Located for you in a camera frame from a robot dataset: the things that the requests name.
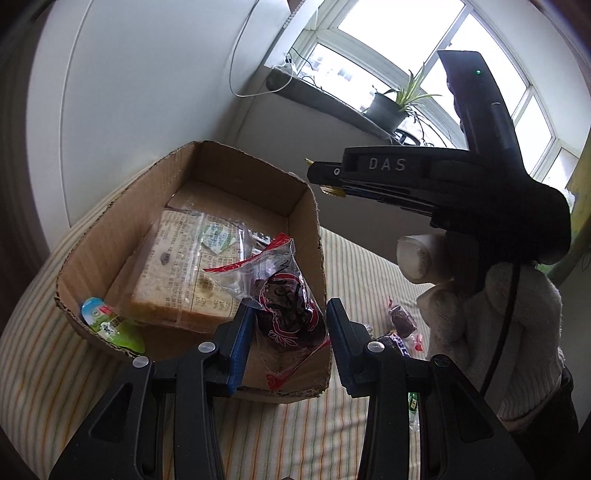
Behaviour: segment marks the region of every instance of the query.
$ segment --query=snack wrapper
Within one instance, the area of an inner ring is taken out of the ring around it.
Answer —
[[[417,324],[414,322],[412,315],[402,305],[394,303],[392,299],[388,300],[388,314],[392,325],[400,338],[406,338],[417,329]]]

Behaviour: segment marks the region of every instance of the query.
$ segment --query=snack package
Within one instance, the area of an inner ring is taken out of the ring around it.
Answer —
[[[257,309],[256,342],[272,390],[329,343],[322,312],[294,254],[293,239],[281,233],[252,258],[205,270],[234,299]]]
[[[165,209],[152,247],[133,286],[126,316],[134,320],[209,332],[231,319],[235,300],[214,285],[204,268],[248,258],[252,242],[243,225],[195,210]]]
[[[145,352],[144,338],[129,320],[117,315],[104,301],[96,297],[87,299],[80,308],[86,324],[113,345],[138,355]]]
[[[400,338],[406,338],[417,329],[417,324],[402,305],[395,304],[392,299],[388,300],[388,314],[392,325]]]

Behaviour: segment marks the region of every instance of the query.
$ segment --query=striped bedsheet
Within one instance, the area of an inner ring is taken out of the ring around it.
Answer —
[[[56,275],[80,235],[113,195],[62,240],[22,296],[0,338],[0,425],[40,479],[105,392],[121,364],[78,336],[53,295]],[[389,331],[387,302],[406,307],[428,341],[415,300],[428,286],[407,282],[398,267],[327,230],[322,231],[328,298],[349,317]],[[394,248],[396,239],[392,239]],[[216,399],[216,425],[229,480],[354,480],[368,400],[351,399],[333,363],[328,390],[290,405]],[[172,480],[172,405],[164,441],[164,478]],[[419,478],[418,436],[411,432],[409,477]]]

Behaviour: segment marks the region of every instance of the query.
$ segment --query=gloved hand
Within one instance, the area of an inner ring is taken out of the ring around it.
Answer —
[[[449,356],[480,390],[503,324],[512,264],[494,265],[485,288],[463,299],[449,280],[447,262],[442,235],[398,241],[398,264],[405,277],[413,283],[436,284],[417,299],[431,329],[428,358],[437,353]],[[564,367],[558,347],[561,308],[560,294],[546,276],[523,265],[510,334],[494,376],[496,384],[494,380],[489,389],[496,389],[491,395],[500,397],[496,405],[485,397],[510,430],[527,427],[560,386]]]

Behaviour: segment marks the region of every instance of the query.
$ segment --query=plastic bag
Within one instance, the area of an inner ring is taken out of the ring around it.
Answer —
[[[281,233],[252,258],[205,270],[220,288],[257,310],[256,342],[272,390],[329,343],[322,312],[294,255],[293,239]]]
[[[413,317],[402,305],[395,304],[392,299],[388,302],[388,314],[392,325],[400,338],[406,338],[417,329]]]
[[[424,352],[423,350],[423,336],[420,333],[411,333],[404,339],[404,344],[409,350],[416,352]]]
[[[250,257],[252,240],[243,224],[195,210],[164,209],[147,242],[141,269],[132,275],[125,316],[146,323],[210,333],[238,309],[204,268]]]

